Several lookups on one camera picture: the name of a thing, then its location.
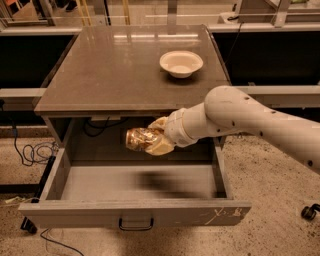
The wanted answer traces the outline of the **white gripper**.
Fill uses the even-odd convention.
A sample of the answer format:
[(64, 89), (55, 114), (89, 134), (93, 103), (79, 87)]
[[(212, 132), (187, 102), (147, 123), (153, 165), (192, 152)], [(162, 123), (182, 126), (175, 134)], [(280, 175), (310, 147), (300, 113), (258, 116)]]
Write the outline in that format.
[(168, 154), (174, 150), (175, 146), (184, 148), (195, 144), (196, 140), (191, 138), (184, 129), (183, 115), (186, 108), (181, 108), (172, 112), (168, 118), (160, 117), (148, 125), (149, 129), (164, 130), (164, 135), (160, 135), (152, 142), (145, 152), (153, 156)]

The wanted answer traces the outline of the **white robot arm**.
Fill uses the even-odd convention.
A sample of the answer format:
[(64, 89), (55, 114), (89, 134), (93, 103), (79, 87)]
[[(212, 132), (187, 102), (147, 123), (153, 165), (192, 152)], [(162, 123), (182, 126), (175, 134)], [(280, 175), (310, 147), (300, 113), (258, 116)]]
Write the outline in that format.
[(239, 89), (219, 86), (204, 101), (151, 124), (163, 133), (146, 152), (164, 155), (205, 137), (246, 132), (260, 137), (320, 173), (320, 124), (272, 110)]

